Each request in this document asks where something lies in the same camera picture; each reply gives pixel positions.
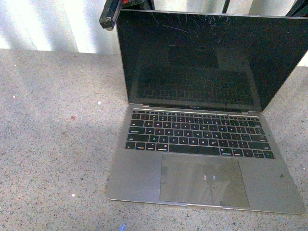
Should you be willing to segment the black gripper body with red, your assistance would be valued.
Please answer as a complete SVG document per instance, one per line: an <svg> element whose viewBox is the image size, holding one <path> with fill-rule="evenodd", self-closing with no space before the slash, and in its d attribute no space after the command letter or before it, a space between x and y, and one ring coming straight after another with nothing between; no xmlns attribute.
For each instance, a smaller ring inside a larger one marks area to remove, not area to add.
<svg viewBox="0 0 308 231"><path fill-rule="evenodd" d="M153 0L106 0L99 23L103 29L112 31L121 9L154 10Z"/></svg>

